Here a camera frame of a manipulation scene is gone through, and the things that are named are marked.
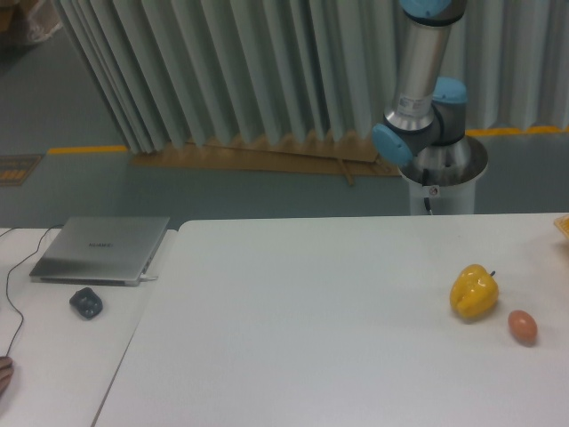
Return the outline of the person's hand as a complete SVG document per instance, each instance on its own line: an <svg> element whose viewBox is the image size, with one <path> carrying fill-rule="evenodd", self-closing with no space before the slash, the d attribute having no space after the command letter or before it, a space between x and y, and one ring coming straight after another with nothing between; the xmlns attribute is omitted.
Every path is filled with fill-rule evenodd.
<svg viewBox="0 0 569 427"><path fill-rule="evenodd" d="M14 374L14 365L12 358L2 356L0 358L0 395L3 395L9 387Z"/></svg>

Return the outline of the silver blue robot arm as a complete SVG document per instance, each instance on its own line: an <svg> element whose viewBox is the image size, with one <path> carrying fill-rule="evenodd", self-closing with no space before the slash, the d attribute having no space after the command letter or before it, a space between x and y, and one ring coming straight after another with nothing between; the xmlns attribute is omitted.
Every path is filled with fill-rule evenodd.
<svg viewBox="0 0 569 427"><path fill-rule="evenodd" d="M372 130L379 155L423 186L455 186L479 178L484 146L466 135L467 89L440 74L453 24L464 1L403 1L409 20L392 101Z"/></svg>

